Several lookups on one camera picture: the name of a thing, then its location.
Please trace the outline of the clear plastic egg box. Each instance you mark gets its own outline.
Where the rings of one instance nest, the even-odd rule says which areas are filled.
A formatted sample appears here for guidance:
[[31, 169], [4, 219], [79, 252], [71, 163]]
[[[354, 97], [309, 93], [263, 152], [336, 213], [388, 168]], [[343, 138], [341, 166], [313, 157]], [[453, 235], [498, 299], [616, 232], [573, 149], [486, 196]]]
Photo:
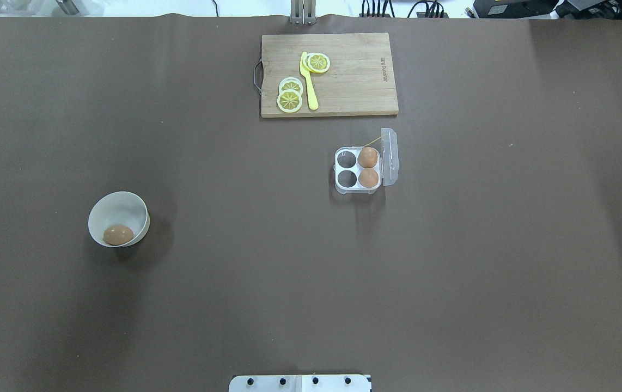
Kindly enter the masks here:
[[393, 186], [400, 173], [396, 132], [383, 127], [380, 136], [369, 144], [339, 148], [333, 173], [339, 194], [374, 194], [381, 187]]

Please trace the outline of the brown egg from bowl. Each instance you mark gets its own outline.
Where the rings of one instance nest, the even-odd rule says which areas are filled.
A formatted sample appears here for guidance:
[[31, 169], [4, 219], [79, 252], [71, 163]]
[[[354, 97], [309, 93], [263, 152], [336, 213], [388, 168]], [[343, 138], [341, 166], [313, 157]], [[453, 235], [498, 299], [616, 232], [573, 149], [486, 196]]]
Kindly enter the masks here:
[[103, 233], [104, 243], [110, 246], [122, 246], [134, 238], [134, 233], [129, 226], [113, 225], [105, 229]]

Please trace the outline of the brown egg lower box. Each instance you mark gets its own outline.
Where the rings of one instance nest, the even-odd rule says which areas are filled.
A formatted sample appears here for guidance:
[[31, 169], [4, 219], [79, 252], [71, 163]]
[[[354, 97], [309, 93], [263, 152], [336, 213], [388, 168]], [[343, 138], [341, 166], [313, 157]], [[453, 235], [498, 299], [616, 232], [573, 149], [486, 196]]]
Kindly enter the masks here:
[[363, 188], [375, 188], [379, 184], [379, 174], [373, 168], [365, 168], [358, 177], [358, 182]]

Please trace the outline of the brown egg box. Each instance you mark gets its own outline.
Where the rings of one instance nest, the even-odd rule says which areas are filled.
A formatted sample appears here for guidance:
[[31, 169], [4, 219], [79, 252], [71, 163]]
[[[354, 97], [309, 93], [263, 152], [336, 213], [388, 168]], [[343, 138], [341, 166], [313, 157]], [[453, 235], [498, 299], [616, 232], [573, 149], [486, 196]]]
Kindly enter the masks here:
[[363, 188], [375, 188], [379, 184], [379, 174], [373, 168], [365, 168], [358, 177], [358, 182]]
[[379, 153], [370, 146], [363, 147], [358, 155], [357, 162], [363, 168], [373, 168], [378, 164]]

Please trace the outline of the brown egg upper box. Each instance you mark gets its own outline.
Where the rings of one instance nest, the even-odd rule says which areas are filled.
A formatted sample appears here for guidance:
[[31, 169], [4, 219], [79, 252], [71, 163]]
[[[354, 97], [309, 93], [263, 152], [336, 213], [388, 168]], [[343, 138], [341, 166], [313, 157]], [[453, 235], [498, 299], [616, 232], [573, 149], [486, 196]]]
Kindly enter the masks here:
[[363, 168], [373, 168], [378, 164], [379, 153], [370, 146], [363, 147], [358, 155], [357, 162]]

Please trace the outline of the lemon slice front left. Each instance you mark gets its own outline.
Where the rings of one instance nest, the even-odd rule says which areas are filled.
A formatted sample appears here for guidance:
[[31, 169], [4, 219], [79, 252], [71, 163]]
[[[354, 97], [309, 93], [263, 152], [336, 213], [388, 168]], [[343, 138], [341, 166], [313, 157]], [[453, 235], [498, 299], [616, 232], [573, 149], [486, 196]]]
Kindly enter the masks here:
[[303, 95], [295, 89], [286, 89], [279, 92], [277, 97], [278, 109], [284, 113], [295, 113], [303, 106]]

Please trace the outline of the lemon slice back left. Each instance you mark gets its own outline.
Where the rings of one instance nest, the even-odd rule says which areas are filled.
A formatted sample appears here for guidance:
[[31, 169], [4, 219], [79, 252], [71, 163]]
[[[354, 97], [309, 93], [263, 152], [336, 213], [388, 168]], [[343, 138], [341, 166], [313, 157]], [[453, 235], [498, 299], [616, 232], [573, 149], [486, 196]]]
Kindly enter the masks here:
[[296, 77], [287, 77], [281, 80], [278, 86], [278, 92], [281, 93], [286, 90], [294, 90], [299, 94], [303, 94], [304, 92], [304, 84], [303, 82]]

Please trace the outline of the yellow plastic knife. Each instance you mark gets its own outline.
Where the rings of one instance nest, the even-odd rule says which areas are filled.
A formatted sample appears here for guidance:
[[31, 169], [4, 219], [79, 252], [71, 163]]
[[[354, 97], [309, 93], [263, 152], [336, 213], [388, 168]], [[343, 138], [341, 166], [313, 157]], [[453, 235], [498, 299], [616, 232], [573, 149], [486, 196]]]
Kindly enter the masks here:
[[314, 91], [311, 72], [306, 68], [306, 65], [304, 64], [306, 55], [308, 55], [308, 52], [306, 51], [301, 53], [300, 62], [299, 62], [299, 72], [304, 77], [304, 82], [306, 83], [306, 87], [304, 88], [304, 90], [306, 91], [308, 108], [310, 110], [316, 111], [319, 108], [318, 97], [316, 97], [316, 93]]

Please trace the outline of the wooden cutting board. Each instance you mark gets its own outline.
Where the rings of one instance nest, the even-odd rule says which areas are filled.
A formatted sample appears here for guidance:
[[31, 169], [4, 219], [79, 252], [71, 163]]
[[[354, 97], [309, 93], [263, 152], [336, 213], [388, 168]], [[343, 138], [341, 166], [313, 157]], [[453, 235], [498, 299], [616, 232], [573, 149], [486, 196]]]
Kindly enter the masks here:
[[[296, 77], [302, 83], [303, 53], [330, 59], [323, 73], [311, 73], [318, 108], [286, 113], [277, 104], [279, 83]], [[261, 41], [263, 118], [395, 116], [399, 112], [392, 50], [388, 33], [319, 33], [264, 35]]]

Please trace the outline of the lemon slice right pair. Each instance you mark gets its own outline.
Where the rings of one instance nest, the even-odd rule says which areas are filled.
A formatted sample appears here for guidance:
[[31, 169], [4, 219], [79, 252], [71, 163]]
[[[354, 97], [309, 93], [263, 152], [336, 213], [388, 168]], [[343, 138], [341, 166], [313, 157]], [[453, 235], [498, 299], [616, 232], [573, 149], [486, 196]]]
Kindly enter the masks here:
[[330, 69], [331, 62], [324, 53], [309, 52], [303, 56], [302, 65], [312, 74], [325, 74]]

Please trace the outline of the white bowl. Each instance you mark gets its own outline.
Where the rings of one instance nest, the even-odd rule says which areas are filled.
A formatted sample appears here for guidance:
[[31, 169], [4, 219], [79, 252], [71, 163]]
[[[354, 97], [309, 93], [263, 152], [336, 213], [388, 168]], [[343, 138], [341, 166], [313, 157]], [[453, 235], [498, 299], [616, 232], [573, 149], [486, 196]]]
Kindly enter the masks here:
[[[129, 226], [134, 238], [122, 246], [104, 243], [105, 229], [113, 225]], [[146, 203], [137, 194], [127, 191], [110, 193], [94, 204], [88, 218], [88, 231], [95, 243], [104, 247], [129, 247], [140, 242], [151, 226], [151, 216]]]

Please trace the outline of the aluminium profile post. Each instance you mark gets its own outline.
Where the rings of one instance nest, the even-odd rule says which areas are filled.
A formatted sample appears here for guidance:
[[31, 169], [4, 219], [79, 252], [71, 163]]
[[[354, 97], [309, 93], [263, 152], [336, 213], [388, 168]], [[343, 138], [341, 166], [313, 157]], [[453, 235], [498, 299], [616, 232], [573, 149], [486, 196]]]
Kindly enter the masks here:
[[292, 25], [315, 25], [316, 0], [291, 0], [289, 21]]

